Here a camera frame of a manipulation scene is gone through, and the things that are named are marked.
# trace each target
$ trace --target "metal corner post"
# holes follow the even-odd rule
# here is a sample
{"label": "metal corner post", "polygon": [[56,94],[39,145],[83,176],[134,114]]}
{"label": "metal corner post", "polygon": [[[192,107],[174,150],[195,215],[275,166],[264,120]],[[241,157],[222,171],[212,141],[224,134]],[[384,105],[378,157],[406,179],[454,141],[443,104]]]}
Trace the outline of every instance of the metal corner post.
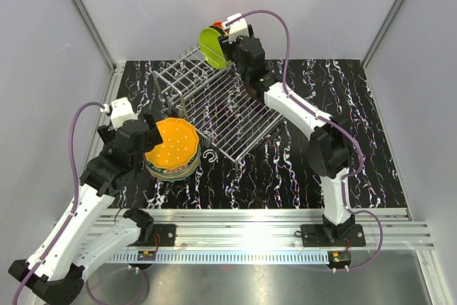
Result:
{"label": "metal corner post", "polygon": [[384,22],[381,25],[381,28],[378,30],[378,33],[376,34],[375,39],[370,45],[370,48],[366,55],[364,56],[362,60],[363,67],[366,68],[368,64],[370,63],[371,59],[373,58],[374,54],[376,53],[376,50],[378,49],[379,45],[381,44],[384,36],[386,35],[386,32],[388,31],[388,28],[392,25],[393,20],[395,19],[397,13],[400,11],[401,6],[403,5],[405,0],[395,0],[389,9],[386,18],[384,19]]}
{"label": "metal corner post", "polygon": [[89,16],[89,13],[84,6],[82,0],[72,0],[76,10],[78,11],[79,15],[81,16],[82,21],[84,22],[87,31],[89,32],[90,36],[94,40],[95,45],[100,51],[100,54],[103,56],[106,65],[109,67],[111,73],[114,73],[114,69],[116,68],[116,62],[113,60],[113,57],[109,53],[109,50],[106,48],[103,39],[100,36],[100,33],[97,31],[92,18]]}

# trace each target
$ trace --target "wire rack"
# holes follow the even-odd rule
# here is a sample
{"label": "wire rack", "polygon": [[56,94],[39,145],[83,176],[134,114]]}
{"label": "wire rack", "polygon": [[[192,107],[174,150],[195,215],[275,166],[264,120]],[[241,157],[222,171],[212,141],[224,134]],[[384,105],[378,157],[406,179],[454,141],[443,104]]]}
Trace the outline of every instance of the wire rack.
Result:
{"label": "wire rack", "polygon": [[153,75],[159,98],[169,113],[175,111],[192,123],[205,146],[219,150],[237,171],[242,158],[282,118],[246,93],[232,65],[210,67],[200,45]]}

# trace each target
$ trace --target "black marble table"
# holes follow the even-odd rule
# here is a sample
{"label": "black marble table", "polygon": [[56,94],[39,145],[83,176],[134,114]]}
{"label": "black marble table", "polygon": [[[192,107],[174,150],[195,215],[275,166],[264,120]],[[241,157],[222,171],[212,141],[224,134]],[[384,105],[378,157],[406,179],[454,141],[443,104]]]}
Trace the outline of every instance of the black marble table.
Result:
{"label": "black marble table", "polygon": [[[153,70],[168,61],[128,61],[118,97],[127,96],[139,113],[166,118],[154,91]],[[283,61],[270,61],[281,73]],[[352,207],[406,207],[386,136],[359,60],[291,60],[288,84],[303,98],[332,115],[352,120],[366,163],[349,179]],[[113,207],[148,209],[316,209],[323,206],[321,184],[307,164],[308,142],[287,120],[274,139],[250,151],[238,173],[221,154],[202,157],[196,173],[184,181],[162,182],[147,170],[124,189]]]}

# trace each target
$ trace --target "white backdrop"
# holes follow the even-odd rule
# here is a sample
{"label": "white backdrop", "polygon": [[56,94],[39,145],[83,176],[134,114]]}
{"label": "white backdrop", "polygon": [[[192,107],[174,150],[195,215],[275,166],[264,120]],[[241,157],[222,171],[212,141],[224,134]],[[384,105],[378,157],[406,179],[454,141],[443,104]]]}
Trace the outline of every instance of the white backdrop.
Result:
{"label": "white backdrop", "polygon": [[[113,58],[175,59],[213,21],[270,9],[291,30],[291,58],[361,59],[394,0],[83,0]],[[283,58],[284,32],[273,18],[249,21],[268,58]]]}
{"label": "white backdrop", "polygon": [[[68,132],[75,111],[100,101],[109,70],[71,0],[0,0],[0,294],[19,282],[7,271],[51,232],[72,197]],[[82,165],[96,109],[76,127]],[[27,291],[19,299],[30,305]]]}
{"label": "white backdrop", "polygon": [[456,0],[406,0],[368,65],[398,172],[457,302]]}

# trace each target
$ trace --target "gray floor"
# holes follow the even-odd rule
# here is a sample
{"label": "gray floor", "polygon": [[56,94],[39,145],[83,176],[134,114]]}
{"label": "gray floor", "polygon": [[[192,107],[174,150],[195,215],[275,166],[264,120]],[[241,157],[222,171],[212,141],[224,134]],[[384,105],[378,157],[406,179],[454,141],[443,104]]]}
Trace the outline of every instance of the gray floor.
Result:
{"label": "gray floor", "polygon": [[[354,265],[368,255],[355,257]],[[95,296],[110,305],[128,303],[141,284],[141,277],[125,268],[111,274],[119,268],[102,266],[90,280]],[[413,252],[383,252],[372,265],[349,274],[332,274],[320,266],[179,264],[155,265],[146,273],[149,293],[138,304],[431,304]],[[84,289],[74,304],[93,301]]]}

